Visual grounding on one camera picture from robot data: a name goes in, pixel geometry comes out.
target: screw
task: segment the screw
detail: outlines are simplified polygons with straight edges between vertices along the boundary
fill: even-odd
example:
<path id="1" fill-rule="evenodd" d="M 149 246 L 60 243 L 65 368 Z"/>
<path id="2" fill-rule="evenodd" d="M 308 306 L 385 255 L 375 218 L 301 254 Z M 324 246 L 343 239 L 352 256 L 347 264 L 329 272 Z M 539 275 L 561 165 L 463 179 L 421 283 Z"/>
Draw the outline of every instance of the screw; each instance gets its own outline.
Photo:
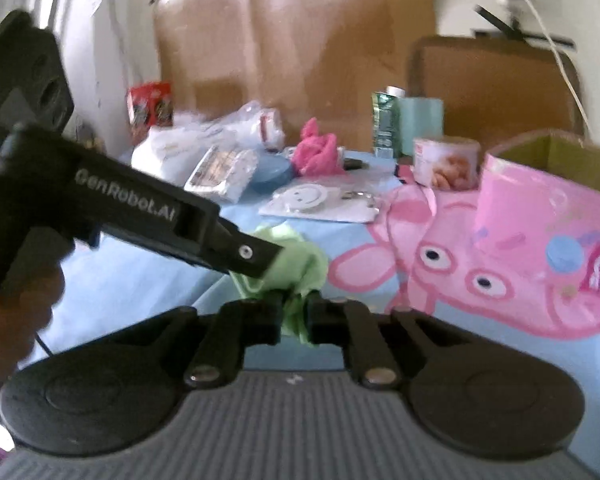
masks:
<path id="1" fill-rule="evenodd" d="M 253 249 L 251 249 L 248 245 L 243 245 L 238 249 L 238 254 L 240 257 L 245 260 L 251 260 L 253 258 Z"/>
<path id="2" fill-rule="evenodd" d="M 191 373 L 191 381 L 194 383 L 212 383 L 220 378 L 220 370 L 215 366 L 196 366 Z"/>
<path id="3" fill-rule="evenodd" d="M 371 368 L 365 373 L 365 380 L 373 386 L 388 386 L 395 383 L 398 375 L 389 368 Z"/>

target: hand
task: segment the hand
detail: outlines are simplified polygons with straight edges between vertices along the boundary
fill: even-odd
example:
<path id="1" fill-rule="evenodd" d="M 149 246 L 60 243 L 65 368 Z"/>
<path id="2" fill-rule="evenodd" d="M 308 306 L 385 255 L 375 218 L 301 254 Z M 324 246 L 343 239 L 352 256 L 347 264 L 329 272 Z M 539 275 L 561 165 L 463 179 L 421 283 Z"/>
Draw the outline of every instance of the hand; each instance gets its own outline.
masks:
<path id="1" fill-rule="evenodd" d="M 17 298 L 0 299 L 0 383 L 33 350 L 36 333 L 51 322 L 51 307 L 64 293 L 60 269 L 31 280 Z"/>

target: green rag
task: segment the green rag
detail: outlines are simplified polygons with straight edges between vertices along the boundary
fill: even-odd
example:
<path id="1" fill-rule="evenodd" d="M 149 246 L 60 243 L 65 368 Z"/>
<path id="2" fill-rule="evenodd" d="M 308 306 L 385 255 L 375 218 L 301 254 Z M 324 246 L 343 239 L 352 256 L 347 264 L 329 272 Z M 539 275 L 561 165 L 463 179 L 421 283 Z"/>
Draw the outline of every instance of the green rag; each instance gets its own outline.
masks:
<path id="1" fill-rule="evenodd" d="M 283 249 L 261 279 L 231 273 L 242 298 L 258 299 L 269 290 L 288 290 L 284 306 L 283 335 L 309 342 L 302 308 L 312 290 L 321 290 L 327 281 L 329 259 L 317 245 L 307 242 L 290 225 L 259 227 L 254 236 L 273 242 Z"/>

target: blue circle decoration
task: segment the blue circle decoration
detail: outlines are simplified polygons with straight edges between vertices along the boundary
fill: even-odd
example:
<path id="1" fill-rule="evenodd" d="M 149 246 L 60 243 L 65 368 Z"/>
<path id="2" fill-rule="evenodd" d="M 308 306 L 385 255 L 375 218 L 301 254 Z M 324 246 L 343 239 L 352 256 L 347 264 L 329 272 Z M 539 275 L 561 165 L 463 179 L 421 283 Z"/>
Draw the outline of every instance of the blue circle decoration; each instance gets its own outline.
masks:
<path id="1" fill-rule="evenodd" d="M 575 272 L 584 264 L 584 249 L 576 238 L 554 236 L 546 247 L 546 260 L 559 274 Z"/>

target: white cable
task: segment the white cable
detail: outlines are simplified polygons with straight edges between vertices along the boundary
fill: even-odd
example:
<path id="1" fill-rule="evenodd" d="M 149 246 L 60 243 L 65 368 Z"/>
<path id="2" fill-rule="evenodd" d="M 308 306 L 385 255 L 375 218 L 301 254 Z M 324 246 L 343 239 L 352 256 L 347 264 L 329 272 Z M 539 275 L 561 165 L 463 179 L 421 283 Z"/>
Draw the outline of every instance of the white cable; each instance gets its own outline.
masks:
<path id="1" fill-rule="evenodd" d="M 562 75 L 562 78 L 564 79 L 565 83 L 567 83 L 567 86 L 569 87 L 569 90 L 571 91 L 571 95 L 573 95 L 573 99 L 576 101 L 576 104 L 578 105 L 578 110 L 580 110 L 582 119 L 584 120 L 584 123 L 587 126 L 589 135 L 591 135 L 593 130 L 591 128 L 591 124 L 589 123 L 589 118 L 587 117 L 587 113 L 584 111 L 584 106 L 582 106 L 582 102 L 580 101 L 580 98 L 578 97 L 578 93 L 575 91 L 575 88 L 573 88 L 571 81 L 569 81 L 569 76 L 567 75 L 567 71 L 564 69 L 562 59 L 560 58 L 560 53 L 558 52 L 558 48 L 555 46 L 554 40 L 551 39 L 549 30 L 544 25 L 544 21 L 542 20 L 542 17 L 540 16 L 538 11 L 534 7 L 534 4 L 531 2 L 531 0 L 524 0 L 524 2 L 528 5 L 529 9 L 531 10 L 531 13 L 533 14 L 536 21 L 538 22 L 538 25 L 540 25 L 540 29 L 542 30 L 542 33 L 545 35 L 547 41 L 549 42 L 549 48 L 551 49 L 551 52 L 554 54 L 555 62 L 558 64 L 558 68 L 560 69 L 560 74 Z"/>

